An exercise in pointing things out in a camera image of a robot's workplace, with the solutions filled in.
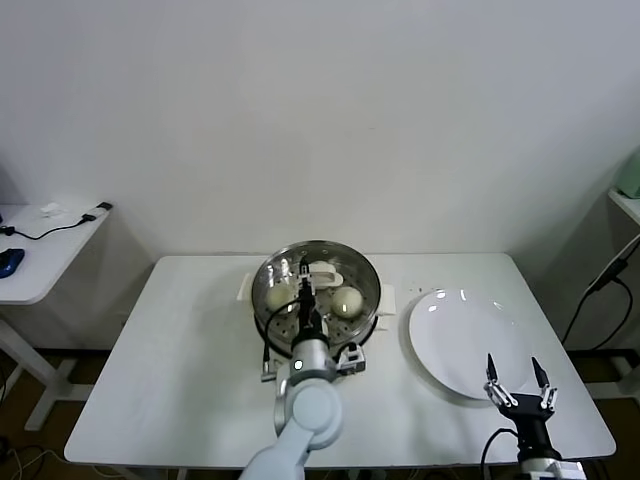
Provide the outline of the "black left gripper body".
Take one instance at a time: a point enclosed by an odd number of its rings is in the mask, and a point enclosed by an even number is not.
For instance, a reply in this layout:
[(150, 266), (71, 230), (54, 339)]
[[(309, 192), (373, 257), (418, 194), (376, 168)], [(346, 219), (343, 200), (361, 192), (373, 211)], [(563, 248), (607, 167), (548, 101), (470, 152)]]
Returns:
[(323, 331), (322, 317), (316, 310), (315, 296), (309, 285), (300, 289), (298, 303), (298, 333), (294, 338), (294, 344), (298, 345), (308, 340), (320, 340), (327, 345), (328, 337)]

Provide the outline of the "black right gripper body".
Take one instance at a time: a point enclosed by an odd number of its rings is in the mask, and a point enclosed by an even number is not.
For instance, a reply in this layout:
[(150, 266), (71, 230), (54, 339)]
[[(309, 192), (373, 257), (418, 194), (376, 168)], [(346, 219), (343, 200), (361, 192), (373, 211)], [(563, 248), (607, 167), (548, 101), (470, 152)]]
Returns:
[(558, 458), (546, 427), (554, 412), (541, 406), (542, 398), (514, 393), (516, 405), (502, 407), (502, 415), (511, 420), (518, 437), (519, 458)]

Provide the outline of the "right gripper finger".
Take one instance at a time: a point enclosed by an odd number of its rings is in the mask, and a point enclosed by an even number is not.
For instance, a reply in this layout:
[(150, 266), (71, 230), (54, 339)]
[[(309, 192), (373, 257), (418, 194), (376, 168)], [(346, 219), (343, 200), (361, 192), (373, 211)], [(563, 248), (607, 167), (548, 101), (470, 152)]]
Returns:
[(534, 375), (540, 388), (540, 408), (545, 411), (554, 411), (557, 397), (557, 388), (552, 387), (549, 377), (541, 366), (539, 361), (535, 358), (531, 358)]
[(518, 400), (500, 383), (498, 372), (490, 353), (487, 354), (486, 377), (484, 390), (496, 407), (514, 408), (519, 405)]

